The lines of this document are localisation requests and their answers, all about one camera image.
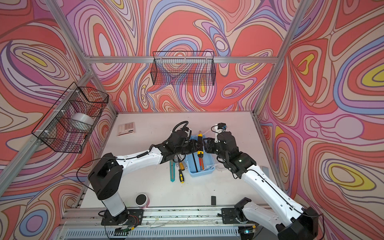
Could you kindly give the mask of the yellow black utility knife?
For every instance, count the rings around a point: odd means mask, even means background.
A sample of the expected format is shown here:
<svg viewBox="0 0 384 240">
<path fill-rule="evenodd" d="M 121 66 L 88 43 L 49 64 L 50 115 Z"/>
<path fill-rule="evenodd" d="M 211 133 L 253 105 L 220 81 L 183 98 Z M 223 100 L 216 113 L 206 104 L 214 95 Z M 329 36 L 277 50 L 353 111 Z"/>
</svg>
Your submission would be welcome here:
<svg viewBox="0 0 384 240">
<path fill-rule="evenodd" d="M 199 159 L 203 159 L 204 157 L 204 141 L 203 141 L 203 134 L 201 131 L 198 133 L 198 151 L 197 155 Z"/>
</svg>

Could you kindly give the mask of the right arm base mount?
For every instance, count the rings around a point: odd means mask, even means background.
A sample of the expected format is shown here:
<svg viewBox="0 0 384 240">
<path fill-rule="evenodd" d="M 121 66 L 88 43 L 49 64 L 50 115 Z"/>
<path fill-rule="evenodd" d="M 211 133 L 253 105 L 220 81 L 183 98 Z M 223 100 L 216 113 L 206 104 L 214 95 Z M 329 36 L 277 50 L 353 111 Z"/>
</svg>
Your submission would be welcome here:
<svg viewBox="0 0 384 240">
<path fill-rule="evenodd" d="M 243 213 L 245 205 L 251 202 L 251 199 L 244 197 L 232 208 L 221 208 L 221 212 L 217 216 L 222 219 L 223 224 L 253 224 L 258 226 L 258 223 L 248 220 Z"/>
</svg>

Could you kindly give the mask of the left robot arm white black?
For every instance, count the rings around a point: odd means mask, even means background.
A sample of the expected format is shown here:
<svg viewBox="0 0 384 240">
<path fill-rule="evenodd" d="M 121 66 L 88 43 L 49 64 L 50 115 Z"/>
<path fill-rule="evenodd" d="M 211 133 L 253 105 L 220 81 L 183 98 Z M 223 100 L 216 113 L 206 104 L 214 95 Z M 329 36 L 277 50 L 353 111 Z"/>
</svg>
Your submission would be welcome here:
<svg viewBox="0 0 384 240">
<path fill-rule="evenodd" d="M 173 161 L 175 156 L 187 156 L 204 149 L 203 140 L 192 140 L 185 130 L 173 131 L 162 143 L 151 145 L 147 151 L 125 156 L 104 155 L 88 175 L 88 180 L 99 201 L 112 217 L 127 213 L 118 190 L 123 176 L 154 165 Z"/>
</svg>

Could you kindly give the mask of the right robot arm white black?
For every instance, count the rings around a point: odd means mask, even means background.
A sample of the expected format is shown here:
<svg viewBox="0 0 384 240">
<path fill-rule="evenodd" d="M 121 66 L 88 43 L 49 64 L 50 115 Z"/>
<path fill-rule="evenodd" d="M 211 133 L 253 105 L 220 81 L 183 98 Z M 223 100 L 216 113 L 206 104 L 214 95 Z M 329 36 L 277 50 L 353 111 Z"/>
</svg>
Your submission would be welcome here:
<svg viewBox="0 0 384 240">
<path fill-rule="evenodd" d="M 236 178 L 250 185 L 271 207 L 267 210 L 249 198 L 235 204 L 235 218 L 241 223 L 255 222 L 280 240 L 313 240 L 319 233 L 319 214 L 304 208 L 281 190 L 248 154 L 241 152 L 231 132 L 200 140 L 208 154 L 215 154 Z"/>
</svg>

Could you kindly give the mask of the red hex key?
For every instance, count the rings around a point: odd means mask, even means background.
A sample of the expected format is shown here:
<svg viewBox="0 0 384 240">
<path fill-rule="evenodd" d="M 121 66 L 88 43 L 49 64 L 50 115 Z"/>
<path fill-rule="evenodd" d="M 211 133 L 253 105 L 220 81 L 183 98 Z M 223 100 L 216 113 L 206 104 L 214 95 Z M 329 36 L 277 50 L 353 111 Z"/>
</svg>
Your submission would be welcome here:
<svg viewBox="0 0 384 240">
<path fill-rule="evenodd" d="M 203 171 L 205 169 L 204 167 L 204 161 L 203 161 L 203 158 L 199 157 L 199 164 L 200 164 L 200 169 L 201 171 Z"/>
</svg>

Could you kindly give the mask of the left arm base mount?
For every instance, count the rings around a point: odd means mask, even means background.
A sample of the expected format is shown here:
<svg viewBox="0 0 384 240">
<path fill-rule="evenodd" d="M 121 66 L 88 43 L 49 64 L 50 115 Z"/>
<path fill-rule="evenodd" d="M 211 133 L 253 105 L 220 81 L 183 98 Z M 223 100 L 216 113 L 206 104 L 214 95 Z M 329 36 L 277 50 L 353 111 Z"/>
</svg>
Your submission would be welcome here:
<svg viewBox="0 0 384 240">
<path fill-rule="evenodd" d="M 116 217 L 113 217 L 108 210 L 99 212 L 99 216 L 102 217 L 102 226 L 137 227 L 142 224 L 143 215 L 143 209 L 127 209 Z"/>
</svg>

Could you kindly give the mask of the blue plastic tool box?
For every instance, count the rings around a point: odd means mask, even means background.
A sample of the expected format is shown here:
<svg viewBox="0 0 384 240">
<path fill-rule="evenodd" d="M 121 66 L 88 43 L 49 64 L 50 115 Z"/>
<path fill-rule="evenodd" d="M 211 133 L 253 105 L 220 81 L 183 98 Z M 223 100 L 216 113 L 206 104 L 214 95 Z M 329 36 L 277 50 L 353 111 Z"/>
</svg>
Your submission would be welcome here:
<svg viewBox="0 0 384 240">
<path fill-rule="evenodd" d="M 191 137 L 187 147 L 188 154 L 185 159 L 187 170 L 193 178 L 213 173 L 219 164 L 214 155 L 206 153 L 205 149 L 203 149 L 203 157 L 200 158 L 198 156 L 198 138 L 198 135 Z"/>
</svg>

